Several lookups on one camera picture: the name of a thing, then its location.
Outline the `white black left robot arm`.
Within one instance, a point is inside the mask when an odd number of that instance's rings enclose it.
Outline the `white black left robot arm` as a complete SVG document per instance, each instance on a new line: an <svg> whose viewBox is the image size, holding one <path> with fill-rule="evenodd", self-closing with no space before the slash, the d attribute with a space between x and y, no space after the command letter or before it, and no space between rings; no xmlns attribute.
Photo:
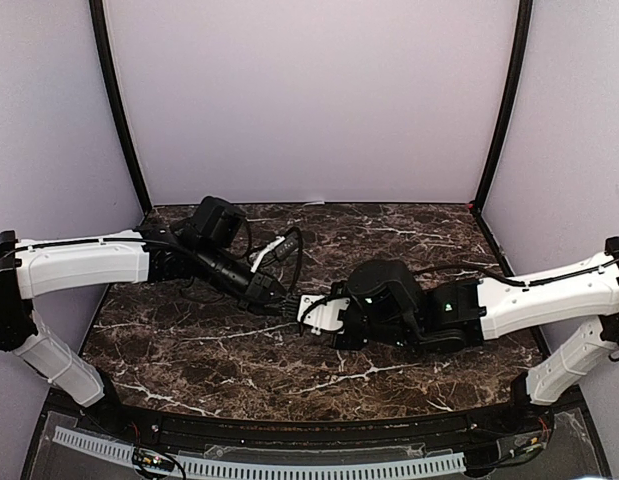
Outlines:
<svg viewBox="0 0 619 480"><path fill-rule="evenodd" d="M35 313L47 293L115 283L158 283L198 278L259 315L276 312L289 291L229 253L246 215L207 196L172 227L146 226L104 236L57 241L20 240L0 233L0 351L20 357L64 390L109 436L130 427L114 387L82 360Z"/></svg>

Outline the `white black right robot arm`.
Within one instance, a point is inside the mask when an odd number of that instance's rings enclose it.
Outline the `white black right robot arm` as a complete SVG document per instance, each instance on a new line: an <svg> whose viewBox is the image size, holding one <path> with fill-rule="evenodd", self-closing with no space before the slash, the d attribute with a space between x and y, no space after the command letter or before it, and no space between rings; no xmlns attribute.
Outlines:
<svg viewBox="0 0 619 480"><path fill-rule="evenodd" d="M425 291L401 261L369 261L332 296L324 317L338 349L370 340L459 351L519 330L582 318L546 360L518 375L499 413L510 434L523 432L604 360L619 360L619 237L579 263L522 277L454 281Z"/></svg>

